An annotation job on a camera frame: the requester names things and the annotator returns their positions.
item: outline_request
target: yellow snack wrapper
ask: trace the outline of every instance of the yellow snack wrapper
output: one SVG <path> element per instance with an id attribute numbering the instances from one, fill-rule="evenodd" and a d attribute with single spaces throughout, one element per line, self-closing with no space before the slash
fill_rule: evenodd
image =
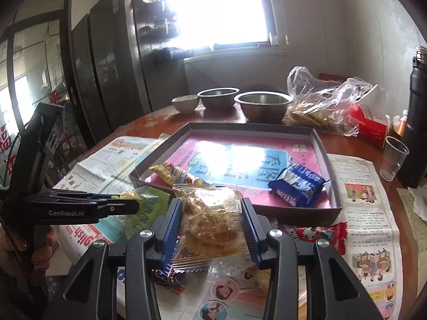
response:
<path id="1" fill-rule="evenodd" d="M 150 167 L 154 173 L 158 174 L 169 185 L 174 184 L 196 184 L 207 185 L 207 183 L 199 177 L 184 171 L 178 166 L 174 166 L 169 162 L 164 162 L 161 165 L 153 165 Z"/>

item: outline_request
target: green snack package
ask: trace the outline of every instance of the green snack package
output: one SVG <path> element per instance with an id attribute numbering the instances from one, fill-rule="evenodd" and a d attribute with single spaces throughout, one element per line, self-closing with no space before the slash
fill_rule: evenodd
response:
<path id="1" fill-rule="evenodd" d="M 139 203 L 139 210 L 134 215 L 121 215 L 127 239 L 136 232 L 148 230 L 153 221 L 165 215 L 169 207 L 170 194 L 151 186 L 143 186 L 120 195 L 120 198 L 134 198 Z"/>

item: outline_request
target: blue snack wrapper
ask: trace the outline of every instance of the blue snack wrapper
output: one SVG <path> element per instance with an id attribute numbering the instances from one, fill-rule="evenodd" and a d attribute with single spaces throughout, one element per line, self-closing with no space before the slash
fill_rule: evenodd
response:
<path id="1" fill-rule="evenodd" d="M 293 207 L 313 207 L 325 180 L 304 165 L 295 163 L 268 183 L 272 192 Z"/>

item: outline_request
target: human hand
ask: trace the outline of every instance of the human hand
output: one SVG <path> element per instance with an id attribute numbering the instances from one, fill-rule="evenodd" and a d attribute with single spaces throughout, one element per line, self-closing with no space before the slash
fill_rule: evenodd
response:
<path id="1" fill-rule="evenodd" d="M 20 251 L 25 251 L 28 248 L 27 242 L 19 237 L 17 234 L 10 232 L 13 240 Z M 50 266 L 50 259 L 52 258 L 53 248 L 52 246 L 56 243 L 57 237 L 53 228 L 46 234 L 46 245 L 40 249 L 37 249 L 31 256 L 31 262 L 34 265 L 34 271 L 31 273 L 31 277 L 34 279 L 40 279 L 46 274 L 46 270 Z M 13 253 L 13 246 L 10 240 L 7 238 L 3 227 L 0 225 L 0 268 L 11 275 L 17 277 L 22 274 L 21 268 L 16 261 Z"/>

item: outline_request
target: black thermos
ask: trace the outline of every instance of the black thermos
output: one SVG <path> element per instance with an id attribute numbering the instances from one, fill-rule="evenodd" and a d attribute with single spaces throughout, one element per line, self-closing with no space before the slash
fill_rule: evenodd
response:
<path id="1" fill-rule="evenodd" d="M 398 180 L 404 186 L 417 188 L 427 170 L 427 48 L 424 47 L 418 47 L 413 58 L 408 120 L 402 142 L 409 155 L 397 174 Z"/>

